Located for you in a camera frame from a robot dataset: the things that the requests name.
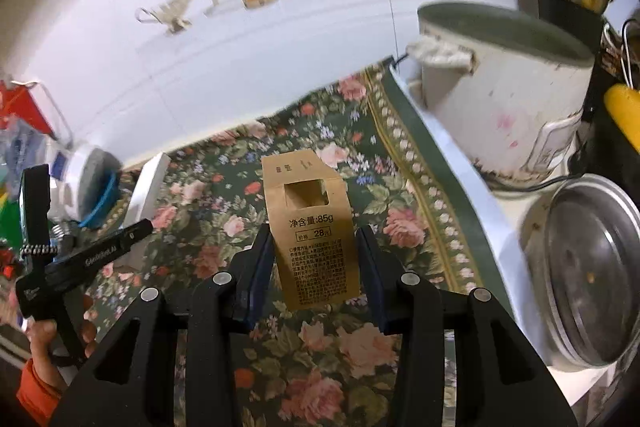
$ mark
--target finger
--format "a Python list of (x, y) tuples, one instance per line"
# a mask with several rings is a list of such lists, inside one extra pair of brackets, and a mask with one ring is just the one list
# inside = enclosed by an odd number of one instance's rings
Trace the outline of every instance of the finger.
[(98, 347), (98, 343), (96, 341), (91, 341), (84, 348), (84, 355), (89, 358), (94, 353), (96, 347)]
[(94, 300), (89, 295), (82, 296), (82, 304), (84, 305), (84, 311), (87, 311), (94, 305)]
[(96, 328), (95, 325), (89, 321), (83, 321), (80, 332), (82, 333), (82, 339), (85, 341), (85, 343), (89, 344), (95, 340), (95, 335), (97, 335), (98, 333), (98, 328)]
[(56, 332), (55, 321), (39, 321), (30, 326), (27, 337), (31, 343), (33, 370), (36, 375), (47, 385), (58, 391), (64, 391), (66, 383), (49, 358), (49, 344), (56, 337)]

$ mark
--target silver screw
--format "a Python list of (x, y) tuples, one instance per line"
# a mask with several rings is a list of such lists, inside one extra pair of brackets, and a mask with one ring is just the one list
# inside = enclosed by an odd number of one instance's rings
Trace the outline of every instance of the silver screw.
[(418, 282), (420, 282), (420, 277), (418, 277), (413, 272), (406, 272), (402, 274), (400, 280), (407, 286), (415, 286)]
[(491, 300), (491, 292), (486, 288), (476, 288), (474, 297), (480, 302), (487, 302)]
[(145, 288), (140, 292), (140, 297), (145, 302), (151, 302), (153, 299), (158, 297), (158, 295), (160, 295), (160, 292), (157, 288)]
[(231, 282), (231, 274), (229, 272), (218, 272), (213, 276), (213, 282), (219, 286), (223, 286)]

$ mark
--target rectangular hole in box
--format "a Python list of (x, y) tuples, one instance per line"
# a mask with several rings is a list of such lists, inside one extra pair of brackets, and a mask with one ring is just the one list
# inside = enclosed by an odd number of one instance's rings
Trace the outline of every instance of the rectangular hole in box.
[(324, 180), (309, 180), (284, 185), (287, 208), (299, 210), (308, 206), (329, 204)]

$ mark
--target cardboard box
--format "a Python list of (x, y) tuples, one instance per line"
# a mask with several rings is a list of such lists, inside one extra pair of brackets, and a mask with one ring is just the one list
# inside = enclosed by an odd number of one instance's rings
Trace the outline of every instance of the cardboard box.
[(262, 175), (287, 307), (357, 297), (358, 254), (340, 174), (305, 149), (262, 158)]

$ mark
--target green tablecloth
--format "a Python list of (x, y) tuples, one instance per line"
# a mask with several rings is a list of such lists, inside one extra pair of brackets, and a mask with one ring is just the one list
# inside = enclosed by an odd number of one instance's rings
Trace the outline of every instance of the green tablecloth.
[[(171, 154), (155, 238), (142, 273), (106, 267), (90, 293), (100, 337), (146, 286), (197, 284), (252, 244), (266, 219), (260, 158), (315, 150), (348, 184), (354, 224), (442, 289), (489, 288), (508, 300), (473, 208), (420, 118), (386, 70), (388, 60), (310, 93), (276, 115)], [(132, 182), (129, 176), (124, 183)], [(274, 270), (264, 316), (232, 342), (245, 427), (373, 426), (388, 412), (400, 337), (371, 323), (366, 296), (291, 313)], [(455, 363), (447, 342), (446, 409), (452, 425)], [(184, 425), (184, 342), (178, 348), (175, 424)]]

